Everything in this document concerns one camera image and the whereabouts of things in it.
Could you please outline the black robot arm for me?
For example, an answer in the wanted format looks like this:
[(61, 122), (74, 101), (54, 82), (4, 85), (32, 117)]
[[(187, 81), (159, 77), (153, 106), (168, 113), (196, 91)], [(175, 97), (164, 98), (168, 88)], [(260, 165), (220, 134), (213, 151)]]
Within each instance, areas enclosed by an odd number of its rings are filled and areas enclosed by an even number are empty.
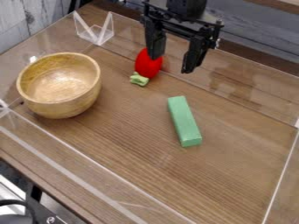
[(209, 49), (220, 42), (221, 19), (207, 11), (208, 0), (144, 0), (140, 22), (148, 56), (156, 60), (164, 55), (167, 33), (187, 39), (189, 46), (181, 61), (181, 73), (189, 74), (201, 65)]

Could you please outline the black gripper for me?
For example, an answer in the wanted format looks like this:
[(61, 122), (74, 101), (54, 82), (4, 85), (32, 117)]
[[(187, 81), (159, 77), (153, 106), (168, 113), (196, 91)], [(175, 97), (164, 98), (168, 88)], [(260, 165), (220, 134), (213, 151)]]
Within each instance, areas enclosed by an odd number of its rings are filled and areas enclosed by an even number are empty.
[(148, 56), (156, 60), (164, 55), (165, 33), (189, 40), (183, 56), (181, 73), (189, 74), (201, 65), (208, 49), (220, 41), (224, 22), (207, 11), (208, 0), (144, 0), (140, 22), (144, 26)]

